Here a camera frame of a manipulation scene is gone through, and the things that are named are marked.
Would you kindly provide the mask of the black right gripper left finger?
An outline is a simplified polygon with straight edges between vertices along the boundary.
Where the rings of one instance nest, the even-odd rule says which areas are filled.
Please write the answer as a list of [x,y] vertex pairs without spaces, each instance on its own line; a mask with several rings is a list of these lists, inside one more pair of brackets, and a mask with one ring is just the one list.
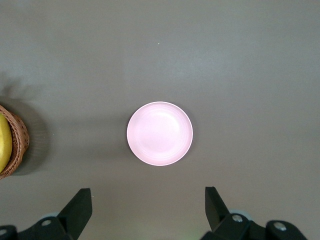
[[18,232],[14,225],[2,225],[2,240],[77,240],[92,216],[92,195],[81,188],[56,216],[44,217]]

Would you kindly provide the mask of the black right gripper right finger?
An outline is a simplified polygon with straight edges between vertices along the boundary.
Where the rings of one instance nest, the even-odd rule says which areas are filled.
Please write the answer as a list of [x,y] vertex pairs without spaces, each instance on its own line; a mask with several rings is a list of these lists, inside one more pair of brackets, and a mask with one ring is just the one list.
[[271,220],[265,227],[241,213],[231,213],[214,186],[205,188],[205,214],[211,230],[203,240],[305,240],[292,223]]

